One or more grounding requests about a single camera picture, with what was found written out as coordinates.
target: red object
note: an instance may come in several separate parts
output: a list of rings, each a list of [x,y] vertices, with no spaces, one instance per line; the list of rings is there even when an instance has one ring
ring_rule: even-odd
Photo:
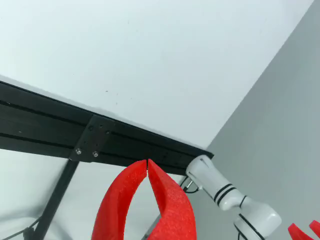
[[[115,178],[96,215],[92,240],[123,240],[131,200],[147,176],[146,160],[137,161]]]
[[[148,175],[161,219],[148,240],[196,240],[196,220],[182,188],[151,159]]]
[[[313,238],[301,231],[300,228],[298,228],[294,223],[288,227],[288,230],[292,240],[313,240]]]
[[[320,238],[320,223],[316,220],[313,220],[312,223],[310,223],[309,227],[312,229],[312,231]]]
[[[148,240],[196,240],[195,216],[187,195],[151,159],[150,183],[161,219]],[[98,210],[92,240],[123,240],[126,217],[133,195],[147,176],[146,160],[125,168],[113,181]]]

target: white plastic housing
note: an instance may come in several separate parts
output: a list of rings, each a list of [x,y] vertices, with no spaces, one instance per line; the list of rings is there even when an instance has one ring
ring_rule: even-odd
[[[196,157],[186,169],[187,176],[218,204],[221,210],[238,207],[244,195],[215,168],[206,155]]]
[[[250,197],[245,198],[241,209],[242,217],[239,216],[234,221],[234,225],[248,240],[261,240],[253,228],[259,232],[262,237],[267,238],[282,222],[281,217],[272,207],[268,204],[254,201]]]

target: black support leg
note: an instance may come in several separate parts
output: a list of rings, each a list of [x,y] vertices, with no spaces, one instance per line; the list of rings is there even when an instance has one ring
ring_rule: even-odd
[[[79,162],[68,160],[34,231],[33,240],[43,240]]]

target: black metal frame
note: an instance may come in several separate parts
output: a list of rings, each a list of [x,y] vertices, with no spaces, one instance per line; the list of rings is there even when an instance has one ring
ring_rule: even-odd
[[[211,152],[0,81],[0,149],[69,160],[34,232],[42,240],[79,162],[127,167],[152,159],[184,175]]]

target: white ceiling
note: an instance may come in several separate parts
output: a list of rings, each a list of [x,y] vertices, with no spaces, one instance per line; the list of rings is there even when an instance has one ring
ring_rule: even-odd
[[[311,3],[1,0],[0,74],[8,77],[1,79],[206,148]],[[0,220],[28,210],[21,221],[29,223],[65,161],[4,150],[0,156]],[[99,203],[121,170],[81,163],[57,228],[89,239]],[[140,239],[157,211],[145,181],[125,238]],[[2,224],[1,237],[18,228],[10,224]],[[47,237],[59,239],[53,229]]]

